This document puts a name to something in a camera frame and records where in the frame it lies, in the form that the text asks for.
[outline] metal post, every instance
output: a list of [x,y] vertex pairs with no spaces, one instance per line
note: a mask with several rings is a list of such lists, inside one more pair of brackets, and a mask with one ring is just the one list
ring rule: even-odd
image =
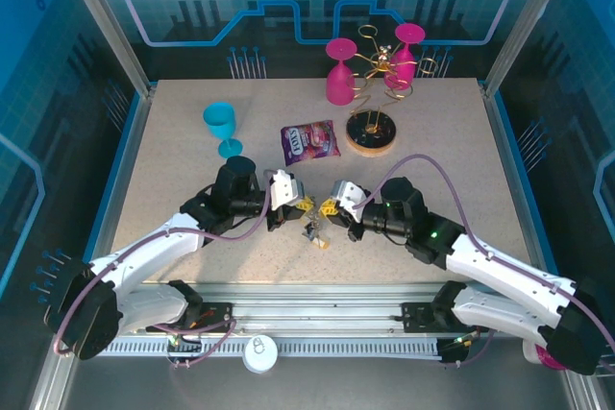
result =
[[141,97],[146,98],[149,93],[149,80],[107,0],[84,0],[84,2],[135,90]]
[[485,79],[485,92],[493,97],[515,62],[550,0],[528,0]]

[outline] speckled tabletop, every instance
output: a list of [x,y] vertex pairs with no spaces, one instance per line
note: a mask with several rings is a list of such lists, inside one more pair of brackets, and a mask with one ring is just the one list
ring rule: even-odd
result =
[[[371,103],[381,97],[372,88]],[[296,163],[286,170],[304,182],[317,202],[329,197],[336,180],[373,188],[400,158],[428,154],[451,176],[475,233],[486,242],[529,261],[510,190],[475,79],[419,79],[414,93],[386,112],[398,127],[395,145],[382,157],[356,154],[347,144],[350,108],[331,105],[324,79],[161,81],[145,127],[113,249],[159,227],[187,199],[215,180],[224,159],[219,140],[209,134],[203,110],[214,101],[234,105],[236,137],[258,174],[284,167],[280,129],[331,119],[341,157]],[[401,170],[423,192],[436,213],[458,221],[455,204],[438,173],[423,160]],[[250,227],[246,223],[229,235]],[[352,243],[345,229],[328,226],[332,243],[318,250],[299,222],[273,232],[265,225],[242,242],[214,242],[183,257],[151,280],[181,278],[195,282],[433,282],[459,279],[412,258],[381,235],[366,234]]]

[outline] purple snack bag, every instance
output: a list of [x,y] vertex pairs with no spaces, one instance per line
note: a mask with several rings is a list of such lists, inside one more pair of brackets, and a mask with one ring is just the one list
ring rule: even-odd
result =
[[332,120],[284,127],[281,133],[286,166],[308,158],[340,156]]

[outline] white bottle cap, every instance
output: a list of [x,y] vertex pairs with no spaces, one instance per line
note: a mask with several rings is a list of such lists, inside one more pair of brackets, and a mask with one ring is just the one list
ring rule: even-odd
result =
[[265,335],[250,338],[243,351],[243,363],[250,372],[264,374],[276,365],[278,360],[278,345]]

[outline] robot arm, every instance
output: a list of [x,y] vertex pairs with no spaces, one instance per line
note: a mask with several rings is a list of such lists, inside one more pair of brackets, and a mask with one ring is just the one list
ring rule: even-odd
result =
[[[86,295],[62,341],[79,358],[88,359],[127,331],[156,324],[190,326],[199,319],[203,300],[187,284],[174,280],[156,290],[134,290],[156,271],[207,245],[211,239],[200,235],[200,230],[221,235],[233,228],[235,217],[259,216],[267,205],[255,172],[256,165],[250,159],[231,157],[220,168],[210,193],[199,192],[158,229],[91,264],[77,258],[67,261],[49,295],[45,323],[58,332],[66,311],[84,287],[128,249],[138,246],[130,257],[115,263],[115,269]],[[292,174],[278,170],[265,187],[271,188],[271,207],[266,212],[269,230],[303,215],[296,206],[305,198],[303,184]],[[177,228],[186,231],[163,235]]]
[[[428,211],[421,192],[406,178],[388,180],[380,204],[371,201],[355,209],[369,191],[338,181],[328,202],[328,218],[348,229],[351,240],[366,230],[402,237],[406,249],[426,264],[480,282],[502,296],[482,293],[465,283],[447,282],[431,303],[433,317],[443,327],[486,326],[543,347],[561,365],[592,374],[605,347],[598,328],[559,290],[582,300],[610,325],[614,319],[608,294],[590,280],[580,283],[537,270],[478,240],[479,252],[463,226]],[[543,284],[522,274],[531,273]]]

